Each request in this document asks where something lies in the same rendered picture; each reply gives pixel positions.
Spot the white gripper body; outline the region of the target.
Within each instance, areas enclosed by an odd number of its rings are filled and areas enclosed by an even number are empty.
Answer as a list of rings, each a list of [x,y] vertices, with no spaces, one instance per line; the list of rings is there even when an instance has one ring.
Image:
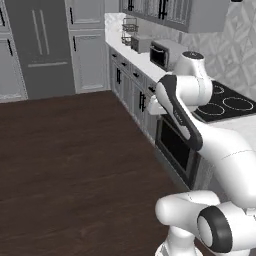
[[[153,95],[147,105],[147,110],[150,115],[163,115],[166,114],[165,109],[160,105],[157,97]]]

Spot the grey base cupboards run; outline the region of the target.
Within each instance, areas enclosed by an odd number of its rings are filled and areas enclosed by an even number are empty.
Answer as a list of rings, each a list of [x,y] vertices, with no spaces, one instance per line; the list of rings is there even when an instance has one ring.
[[[109,48],[111,89],[152,144],[155,144],[157,117],[147,104],[156,83],[117,50]]]

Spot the grey oven with black door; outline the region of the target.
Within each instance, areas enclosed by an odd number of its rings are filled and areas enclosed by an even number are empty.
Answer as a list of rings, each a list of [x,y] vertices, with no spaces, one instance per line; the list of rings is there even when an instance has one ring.
[[[201,157],[185,143],[177,126],[167,115],[157,120],[155,145],[187,187],[192,189]]]

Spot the grey microwave oven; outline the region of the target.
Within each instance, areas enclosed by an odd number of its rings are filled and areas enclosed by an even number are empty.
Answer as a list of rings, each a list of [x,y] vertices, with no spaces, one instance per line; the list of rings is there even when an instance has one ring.
[[[153,40],[150,44],[150,61],[164,71],[172,71],[185,48],[169,39]]]

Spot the grey toaster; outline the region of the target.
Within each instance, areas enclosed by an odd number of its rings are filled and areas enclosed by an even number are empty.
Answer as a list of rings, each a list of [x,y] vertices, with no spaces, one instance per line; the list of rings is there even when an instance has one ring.
[[[131,49],[137,53],[146,53],[149,51],[152,39],[145,35],[134,35],[131,37]]]

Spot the black hob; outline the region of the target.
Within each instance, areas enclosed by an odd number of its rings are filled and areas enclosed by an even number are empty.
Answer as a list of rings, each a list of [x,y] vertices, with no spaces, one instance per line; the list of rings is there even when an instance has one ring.
[[[256,102],[213,80],[210,102],[200,106],[193,115],[205,123],[256,114]]]

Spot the grey tall cupboard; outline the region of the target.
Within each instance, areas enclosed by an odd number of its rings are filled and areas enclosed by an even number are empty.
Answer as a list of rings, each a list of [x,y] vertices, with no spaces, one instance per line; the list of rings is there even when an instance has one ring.
[[[104,0],[65,0],[75,89],[107,88]]]
[[[7,9],[4,0],[0,0],[0,103],[27,99]]]

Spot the grey fridge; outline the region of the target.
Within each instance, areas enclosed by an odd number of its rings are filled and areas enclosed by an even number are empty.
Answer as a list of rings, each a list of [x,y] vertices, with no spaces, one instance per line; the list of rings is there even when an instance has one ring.
[[[64,0],[4,0],[29,99],[75,94]]]

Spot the grey wall cupboards run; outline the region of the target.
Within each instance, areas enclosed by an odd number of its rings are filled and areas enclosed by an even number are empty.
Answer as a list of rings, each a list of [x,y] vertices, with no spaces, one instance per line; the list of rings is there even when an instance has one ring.
[[[121,11],[185,33],[222,32],[230,0],[120,0]]]

